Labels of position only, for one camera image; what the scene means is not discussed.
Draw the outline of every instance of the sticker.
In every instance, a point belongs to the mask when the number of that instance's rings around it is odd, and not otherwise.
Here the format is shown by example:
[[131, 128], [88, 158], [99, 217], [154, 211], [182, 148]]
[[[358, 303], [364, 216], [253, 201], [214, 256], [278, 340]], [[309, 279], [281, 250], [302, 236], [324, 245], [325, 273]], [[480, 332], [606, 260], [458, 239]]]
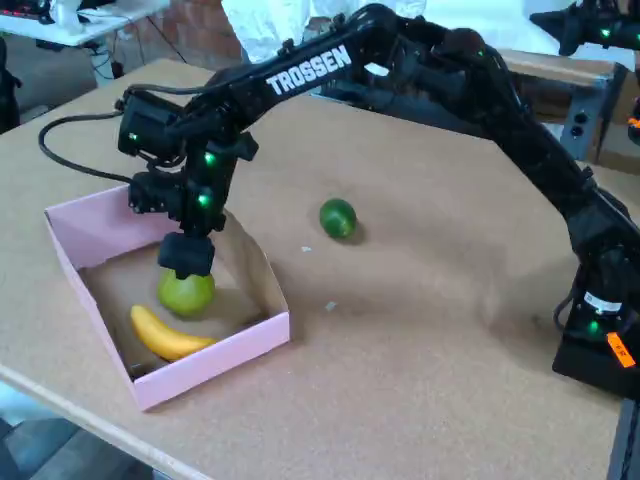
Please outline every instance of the sticker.
[[607, 333], [607, 342], [609, 342], [611, 350], [616, 354], [616, 357], [618, 357], [620, 364], [624, 368], [633, 367], [636, 364], [636, 361], [629, 353], [629, 350], [627, 350], [627, 347], [624, 346], [624, 343], [622, 343], [617, 333]]
[[597, 313], [618, 313], [622, 308], [621, 303], [605, 302], [589, 292], [584, 294], [584, 301], [595, 308]]

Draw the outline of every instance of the yellow banana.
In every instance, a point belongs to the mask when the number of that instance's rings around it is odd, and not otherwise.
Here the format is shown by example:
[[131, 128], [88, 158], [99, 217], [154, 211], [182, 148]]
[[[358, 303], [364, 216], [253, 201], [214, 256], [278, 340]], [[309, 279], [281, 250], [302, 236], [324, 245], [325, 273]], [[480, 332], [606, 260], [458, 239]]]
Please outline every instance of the yellow banana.
[[170, 362], [216, 343], [213, 338], [196, 337], [168, 327], [142, 305], [131, 307], [131, 321], [142, 343], [153, 353]]

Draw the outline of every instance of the cardboard box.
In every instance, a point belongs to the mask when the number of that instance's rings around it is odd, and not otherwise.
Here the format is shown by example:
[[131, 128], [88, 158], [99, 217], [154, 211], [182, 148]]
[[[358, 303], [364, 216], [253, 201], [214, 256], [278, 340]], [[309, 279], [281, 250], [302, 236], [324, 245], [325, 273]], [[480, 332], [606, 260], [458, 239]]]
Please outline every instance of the cardboard box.
[[[141, 410], [289, 341], [289, 311], [280, 285], [256, 241], [229, 212], [214, 233], [216, 297], [195, 319], [160, 306], [162, 274], [156, 253], [177, 224], [163, 214], [136, 215], [126, 187], [49, 207], [49, 232], [60, 264]], [[151, 308], [169, 326], [219, 341], [168, 364], [137, 338], [129, 310]]]

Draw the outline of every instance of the workbench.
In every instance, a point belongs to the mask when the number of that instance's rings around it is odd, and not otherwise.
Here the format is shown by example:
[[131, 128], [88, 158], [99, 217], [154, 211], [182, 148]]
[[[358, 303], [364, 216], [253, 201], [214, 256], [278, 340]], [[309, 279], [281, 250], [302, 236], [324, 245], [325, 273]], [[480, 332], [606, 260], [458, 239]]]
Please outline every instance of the workbench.
[[169, 0], [118, 0], [116, 4], [86, 9], [81, 15], [89, 22], [82, 24], [79, 33], [71, 33], [55, 23], [44, 25], [38, 20], [0, 15], [0, 32], [67, 47], [90, 45], [94, 77], [98, 85], [104, 85], [113, 78], [106, 36], [168, 7]]
[[[0, 137], [0, 381], [176, 479], [604, 478], [620, 401], [551, 371], [577, 267], [560, 215], [489, 141], [309, 96], [251, 128], [260, 151], [227, 205], [274, 267], [293, 341], [137, 410], [43, 213], [113, 183], [53, 163], [37, 135], [111, 111], [132, 82], [209, 76], [161, 61]], [[62, 126], [48, 144], [142, 170], [117, 130]], [[594, 170], [640, 218], [640, 179]], [[317, 225], [334, 196], [364, 227], [351, 244]]]

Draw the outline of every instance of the lime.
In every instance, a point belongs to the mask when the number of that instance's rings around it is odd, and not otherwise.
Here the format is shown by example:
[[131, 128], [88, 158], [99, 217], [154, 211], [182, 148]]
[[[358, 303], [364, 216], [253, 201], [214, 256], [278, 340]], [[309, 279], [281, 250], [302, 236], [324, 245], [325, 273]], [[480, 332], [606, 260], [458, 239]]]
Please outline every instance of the lime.
[[356, 211], [346, 200], [332, 198], [320, 208], [320, 225], [331, 238], [348, 238], [356, 231]]
[[202, 311], [213, 300], [214, 291], [211, 274], [189, 275], [180, 280], [175, 270], [167, 270], [158, 283], [158, 300], [172, 312], [187, 317]]

